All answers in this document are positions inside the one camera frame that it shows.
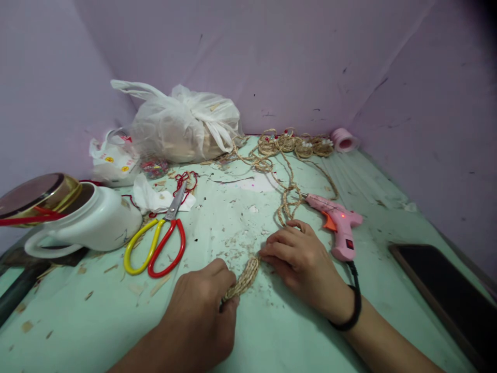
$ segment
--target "pink spool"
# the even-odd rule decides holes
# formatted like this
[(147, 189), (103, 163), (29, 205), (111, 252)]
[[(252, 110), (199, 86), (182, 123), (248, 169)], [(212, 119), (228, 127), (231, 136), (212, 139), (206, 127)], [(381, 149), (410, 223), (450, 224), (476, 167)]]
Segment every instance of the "pink spool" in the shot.
[(344, 128), (339, 128), (331, 134), (334, 149), (340, 153), (347, 153), (359, 147), (360, 141)]

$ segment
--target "lavender wall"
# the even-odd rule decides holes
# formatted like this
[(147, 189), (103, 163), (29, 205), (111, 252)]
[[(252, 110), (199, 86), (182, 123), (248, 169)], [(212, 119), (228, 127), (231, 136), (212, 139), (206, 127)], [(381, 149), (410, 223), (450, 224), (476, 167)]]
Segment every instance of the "lavender wall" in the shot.
[(233, 99), (247, 133), (328, 132), (362, 107), (433, 0), (76, 0), (119, 79)]
[[(50, 172), (89, 175), (90, 139), (136, 112), (112, 78), (72, 2), (1, 2), (0, 195)], [(0, 228), (0, 253), (25, 233)]]
[(469, 3), (438, 1), (350, 129), (497, 281), (495, 39)]

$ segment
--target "green table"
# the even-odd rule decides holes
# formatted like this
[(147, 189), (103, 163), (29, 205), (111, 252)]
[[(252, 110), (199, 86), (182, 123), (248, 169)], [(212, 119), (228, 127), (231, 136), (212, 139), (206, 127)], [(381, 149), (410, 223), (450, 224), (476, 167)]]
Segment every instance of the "green table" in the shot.
[[(242, 153), (247, 154), (255, 141), (252, 138)], [(332, 196), (319, 170), (289, 158), (302, 191)], [(390, 242), (434, 245), (485, 292), (474, 275), (421, 213), (391, 207), (388, 203), (387, 207), (382, 206), (385, 203), (371, 203), (371, 195), (382, 192), (377, 185), (388, 191), (386, 198), (402, 193), (359, 152), (312, 159), (334, 178), (342, 195), (338, 202), (364, 216), (364, 223), (354, 229), (356, 266), (364, 296), (444, 370), (474, 371), (387, 246)], [(275, 175), (287, 182), (289, 175), (284, 165), (282, 156), (278, 155)], [(368, 183), (360, 182), (351, 171), (353, 165), (377, 182), (376, 191), (369, 194)], [(273, 187), (270, 176), (254, 172), (241, 161), (225, 166), (182, 165), (174, 170), (196, 171), (200, 177), (195, 192), (197, 204), (190, 212), (178, 213), (185, 227), (187, 245), (171, 279), (151, 296), (151, 290), (160, 280), (150, 278), (146, 271), (133, 277), (125, 275), (124, 248), (105, 255), (90, 252), (76, 268), (55, 269), (43, 279), (37, 291), (30, 291), (23, 301), (25, 310), (15, 312), (0, 329), (2, 372), (105, 371), (159, 322), (181, 274), (203, 268), (220, 257), (239, 275), (249, 256), (259, 250), (269, 233), (278, 229), (275, 212), (281, 192)], [(168, 177), (165, 180), (164, 187), (174, 191), (176, 182)], [(350, 188), (354, 182), (357, 187)], [(126, 194), (129, 190), (121, 188), (119, 192)], [(300, 207), (296, 218), (311, 224), (322, 242), (333, 240), (330, 232), (321, 228), (323, 216), (309, 206)], [(145, 259), (152, 236), (153, 230), (134, 250), (135, 267)], [(157, 261), (158, 269), (175, 257), (179, 243), (176, 230)], [(340, 275), (350, 282), (346, 268), (338, 262), (336, 266)], [(10, 269), (0, 278), (0, 293), (20, 272)], [(33, 327), (25, 333), (22, 325), (28, 321)], [(295, 298), (271, 268), (263, 264), (253, 287), (241, 297), (235, 349), (215, 371), (366, 370), (340, 334)]]

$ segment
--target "tissue paper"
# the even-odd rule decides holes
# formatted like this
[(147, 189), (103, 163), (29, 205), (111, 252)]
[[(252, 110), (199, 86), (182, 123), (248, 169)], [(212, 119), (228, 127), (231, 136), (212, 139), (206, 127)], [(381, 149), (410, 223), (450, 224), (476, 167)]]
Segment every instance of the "tissue paper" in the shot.
[[(133, 184), (133, 199), (142, 214), (166, 212), (174, 197), (168, 191), (156, 192), (148, 183), (144, 174), (139, 174)], [(197, 199), (190, 193), (186, 201), (180, 206), (180, 211), (190, 211)]]

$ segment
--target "smartphone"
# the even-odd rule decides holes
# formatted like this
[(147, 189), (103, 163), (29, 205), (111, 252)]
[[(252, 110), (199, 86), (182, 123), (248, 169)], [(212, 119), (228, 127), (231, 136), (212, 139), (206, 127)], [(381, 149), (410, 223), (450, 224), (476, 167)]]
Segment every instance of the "smartphone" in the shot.
[(479, 371), (497, 371), (497, 309), (431, 245), (389, 250)]

